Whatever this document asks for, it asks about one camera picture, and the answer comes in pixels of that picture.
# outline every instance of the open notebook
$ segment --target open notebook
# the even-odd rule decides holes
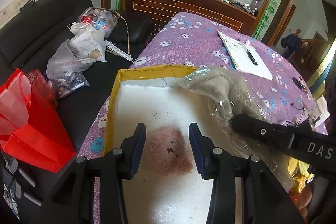
[[[232,62],[234,63],[236,70],[250,73],[252,75],[257,75],[262,78],[266,78],[268,80],[273,80],[273,75],[266,67],[265,63],[256,52],[256,50],[250,46],[246,45],[247,49],[252,54],[254,60],[258,63],[258,65],[254,65],[250,58],[247,55],[246,50],[244,49],[241,43],[227,35],[224,35],[220,31],[218,31],[219,37],[222,39],[224,46],[230,54]]]

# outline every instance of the red plastic bag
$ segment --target red plastic bag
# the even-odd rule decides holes
[[[52,172],[75,155],[56,111],[19,69],[0,87],[0,149]]]
[[[42,97],[50,103],[53,109],[56,109],[58,102],[55,97],[55,89],[48,85],[42,73],[36,69],[29,72],[26,76],[31,85],[35,87],[35,90],[37,90]]]

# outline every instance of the wooden counter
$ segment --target wooden counter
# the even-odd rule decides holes
[[[157,34],[179,12],[201,15],[240,33],[252,35],[255,17],[220,0],[124,0],[124,10],[149,14]]]

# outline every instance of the black leather sofa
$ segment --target black leather sofa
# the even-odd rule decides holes
[[[44,72],[49,58],[59,45],[74,36],[67,26],[76,21],[77,17],[90,6],[92,6],[91,0],[39,0],[27,5],[11,19],[0,29],[0,85],[4,84],[17,68],[25,73],[34,69]],[[145,48],[145,42],[152,29],[152,20],[150,16],[142,13],[127,11],[119,13],[127,21],[131,55],[135,59]],[[127,32],[122,20],[119,19],[107,40],[117,42],[117,47],[126,51]],[[59,100],[57,113],[77,152],[101,106],[110,95],[118,70],[129,68],[132,64],[111,53],[106,53],[106,61],[95,62],[84,72],[90,83],[89,87],[80,88]],[[22,180],[22,187],[41,200],[66,169],[64,167],[55,174],[23,162],[19,164],[27,169],[37,182],[36,187],[32,188]],[[3,212],[2,216],[5,216],[5,212],[8,214],[10,212],[2,198],[2,183],[0,185],[0,210]],[[29,223],[39,210],[37,205],[26,198],[18,201],[18,208],[21,223]]]

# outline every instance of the tablecloth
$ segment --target tablecloth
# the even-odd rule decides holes
[[[273,81],[235,70],[232,60],[223,46],[217,30],[252,45],[274,76]],[[298,121],[302,115],[302,107],[313,104],[311,93],[301,91],[292,81],[299,78],[295,68],[277,52],[262,42],[238,33],[219,23],[190,13],[178,13],[149,43],[131,68],[154,66],[160,64],[184,64],[196,67],[221,66],[245,77],[249,88],[263,101],[272,113],[276,123]],[[104,134],[107,119],[109,98],[102,106],[96,120],[79,151],[88,159],[102,156]],[[325,125],[317,128],[326,134]],[[100,223],[99,217],[99,179],[95,182],[94,223]]]

